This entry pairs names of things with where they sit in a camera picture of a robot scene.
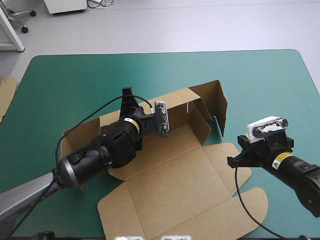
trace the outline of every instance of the cardboard box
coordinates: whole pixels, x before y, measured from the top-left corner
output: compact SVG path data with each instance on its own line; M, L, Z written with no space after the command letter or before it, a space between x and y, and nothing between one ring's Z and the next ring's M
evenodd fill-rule
M221 134L226 124L227 100L218 80L184 88L150 100L167 104L167 137L143 139L143 150L129 164L109 172L125 182L98 203L108 240L117 236L191 235L194 240L237 239L257 226L245 214L237 197L234 170L227 156L238 154L232 143L202 146L211 128L205 119L215 116ZM112 127L119 111L81 125L63 141L65 156ZM251 175L238 171L239 185ZM268 200L260 188L243 194L248 209L263 221Z

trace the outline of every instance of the yellow label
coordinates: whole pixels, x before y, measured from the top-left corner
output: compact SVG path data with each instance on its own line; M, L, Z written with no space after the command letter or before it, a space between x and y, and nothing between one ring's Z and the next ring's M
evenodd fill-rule
M275 160L281 163L283 160L285 160L287 157L290 157L290 156L293 156L293 154L290 152L283 152L278 156L276 156Z
M290 156L293 156L290 152L283 152L281 154L279 154L278 156L276 156L276 158L273 160L273 163L272 163L272 167L274 169L277 169L279 168L281 162L283 160L285 160L287 157L290 157Z

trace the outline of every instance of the green table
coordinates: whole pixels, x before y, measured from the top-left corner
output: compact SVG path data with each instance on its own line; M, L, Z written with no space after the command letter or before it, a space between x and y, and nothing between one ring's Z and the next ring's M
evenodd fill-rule
M295 50L47 55L32 59L0 126L0 192L53 169L62 131L120 95L122 87L151 99L215 79L228 99L227 123L224 138L216 133L206 144L237 144L247 124L286 117L295 155L320 165L320 98ZM119 107L120 101L101 114ZM57 236L102 237L97 203L120 183L104 173L85 193L64 189L39 204L15 235L50 230ZM241 190L252 187L267 192L265 225L287 237L320 237L319 220L294 191L262 169L253 169ZM270 235L258 228L248 236Z

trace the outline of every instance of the cardboard flap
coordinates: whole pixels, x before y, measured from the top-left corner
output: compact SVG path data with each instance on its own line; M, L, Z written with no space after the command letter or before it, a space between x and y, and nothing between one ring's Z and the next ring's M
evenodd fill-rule
M197 109L192 112L191 118L189 120L189 126L200 144L204 144L209 137L211 127L204 120Z
M2 118L14 98L14 94L17 87L17 79L15 77L8 77L6 80L4 80L4 77L1 77L0 79L0 118Z
M184 125L166 137L157 136L144 141L143 150L137 151L131 162L118 169L109 169L109 173L118 179L127 180L200 146L190 127Z
M263 222L268 211L265 191L256 187L241 196L248 210L259 222ZM195 240L238 239L257 228L239 204L238 196L229 198L162 235L191 235ZM152 240L160 240L162 235Z
M219 80L189 87L204 101L210 115L216 117L222 136L227 119L227 98Z
M203 150L217 170L229 193L231 195L235 194L237 191L235 184L235 169L228 166L227 157L235 157L239 154L236 146L231 142L226 142L204 146ZM239 186L242 186L250 178L251 174L252 171L249 167L240 167L237 174Z
M107 233L105 235L106 239L113 240L114 236L117 236L119 233L122 236L144 235L125 182L109 193L109 197L105 197L99 201L98 211L101 220L104 222L103 230Z

